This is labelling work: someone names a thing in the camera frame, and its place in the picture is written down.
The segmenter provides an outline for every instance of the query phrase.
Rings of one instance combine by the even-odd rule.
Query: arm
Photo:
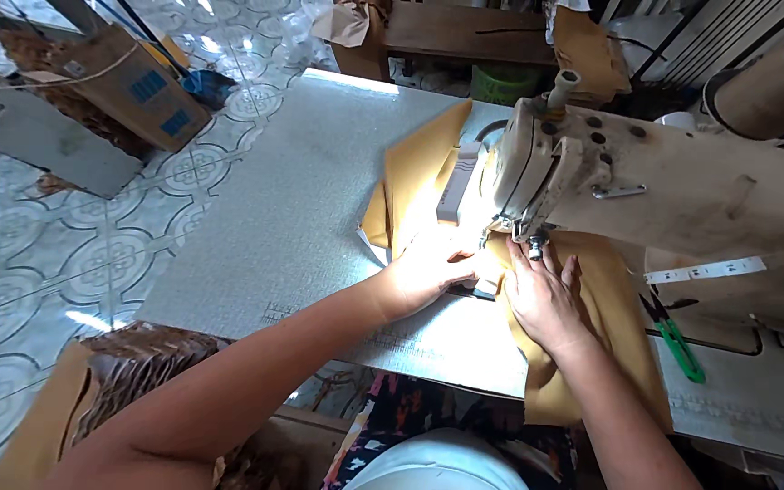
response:
[[[420,237],[361,283],[225,348],[105,422],[51,472],[51,488],[206,488],[213,462],[243,443],[305,379],[373,330],[475,277],[448,232]]]
[[[579,402],[607,488],[700,489],[701,485],[640,405],[616,363],[579,318],[578,261],[561,274],[551,250],[531,262],[508,240],[515,278],[505,281],[513,314],[529,337],[550,353]]]

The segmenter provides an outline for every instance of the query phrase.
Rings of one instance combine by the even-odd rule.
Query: hand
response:
[[[433,303],[452,284],[476,279],[474,254],[459,228],[422,232],[386,269],[366,280],[388,322],[409,317]]]
[[[574,303],[579,294],[579,261],[571,255],[559,274],[555,251],[544,245],[543,260],[530,261],[518,243],[507,238],[514,274],[505,280],[513,316],[535,342],[556,356],[560,351],[592,340]]]

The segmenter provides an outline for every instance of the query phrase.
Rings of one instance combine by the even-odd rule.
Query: cardboard box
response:
[[[177,152],[210,114],[118,24],[52,60],[81,95],[156,147]]]

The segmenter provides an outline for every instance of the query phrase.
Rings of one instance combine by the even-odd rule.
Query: brown paper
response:
[[[603,103],[613,100],[616,92],[631,90],[631,83],[618,69],[619,61],[614,60],[606,32],[592,22],[588,12],[559,5],[553,38],[559,68],[574,70],[582,77],[573,98]]]
[[[386,51],[386,28],[383,27],[382,20],[384,14],[375,5],[369,5],[367,12],[369,21],[362,45],[347,48],[332,43],[334,60],[344,75],[391,82]]]
[[[368,34],[368,5],[335,4],[316,17],[310,34],[347,48],[361,46]]]

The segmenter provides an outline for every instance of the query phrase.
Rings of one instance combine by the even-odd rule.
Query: work table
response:
[[[308,70],[136,318],[243,338],[376,273],[382,264],[356,230],[383,152],[460,101]],[[510,112],[474,102],[461,141]],[[660,339],[652,344],[677,431],[784,454],[784,351],[772,339],[758,356],[692,346],[703,385],[682,376]],[[526,362],[505,318],[472,297],[444,295],[341,360],[524,395]]]

